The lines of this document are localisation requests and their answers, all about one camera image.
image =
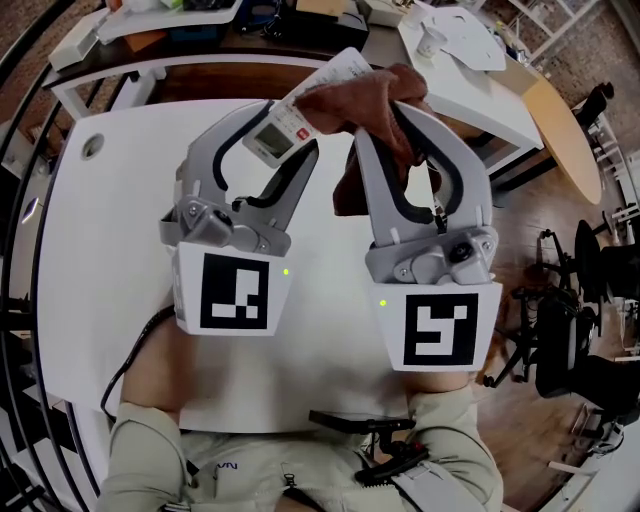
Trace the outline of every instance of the white table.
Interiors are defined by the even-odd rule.
[[[50,393],[98,409],[107,382],[170,294],[157,222],[172,205],[175,170],[190,141],[249,101],[160,104],[75,125],[48,206],[38,276]],[[103,149],[82,160],[96,133]],[[182,416],[184,428],[291,431],[310,426],[309,409],[406,413],[366,295],[368,217],[333,215],[331,194],[351,141],[346,134],[319,139],[320,159],[288,230],[299,278],[276,336],[201,338],[198,398]],[[227,200],[260,192],[273,172],[242,146],[227,154],[223,171]],[[112,411],[119,394],[118,387]]]
[[[409,59],[427,81],[426,101],[439,114],[480,128],[509,143],[485,160],[491,174],[533,148],[544,147],[526,105],[513,91],[488,76],[473,71],[445,52],[431,60],[422,58],[416,48],[422,28],[398,26]]]

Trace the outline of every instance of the person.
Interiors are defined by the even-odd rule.
[[[589,93],[580,111],[576,113],[578,124],[583,129],[588,130],[598,119],[598,116],[604,112],[604,109],[607,108],[607,100],[613,99],[613,94],[611,82],[596,85]]]
[[[418,510],[392,485],[362,488],[353,475],[363,459],[335,432],[181,436],[195,351],[194,338],[169,319],[124,375],[98,512]],[[463,512],[456,503],[466,497],[470,510],[498,512],[502,479],[478,435],[468,374],[407,374],[404,382],[416,422],[410,439],[428,448],[438,482],[450,484],[436,487],[429,510]],[[186,455],[198,468],[193,477]]]

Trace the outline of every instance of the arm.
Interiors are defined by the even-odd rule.
[[[155,511],[180,501],[188,476],[178,423],[191,396],[194,351],[194,339],[172,318],[125,373],[98,512]]]
[[[446,469],[484,506],[502,506],[502,477],[477,429],[477,411],[467,373],[407,374],[410,438],[423,443],[429,460]]]

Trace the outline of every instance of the wooden floor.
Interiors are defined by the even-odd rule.
[[[309,72],[308,68],[295,66],[256,64],[178,66],[169,70],[152,102],[231,97],[279,99]],[[500,244],[492,271],[504,286],[498,322],[507,327],[517,326],[517,316],[513,322],[516,304],[509,299],[511,290],[544,285],[553,279],[548,274],[527,271],[540,258],[557,262],[551,240],[539,239],[541,231],[547,228],[555,231],[565,252],[573,254],[578,222],[585,219],[595,227],[602,222],[603,209],[612,213],[620,206],[622,200],[615,182],[606,183],[601,205],[594,206],[555,169],[514,191],[506,208],[494,208],[493,225],[500,234]],[[599,238],[601,245],[611,243],[608,235]],[[606,308],[603,332],[603,338],[594,341],[595,353],[604,356],[621,353],[618,319],[612,306]],[[584,459],[585,443],[570,433],[584,401],[577,396],[540,398],[533,384],[535,369],[529,383],[507,379],[497,389],[484,388],[483,374],[497,376],[513,351],[510,345],[494,336],[487,366],[478,374],[479,384],[474,385],[474,392],[480,432],[504,478],[505,503],[528,512],[540,508],[566,479],[565,474],[547,468],[549,461],[580,464]]]

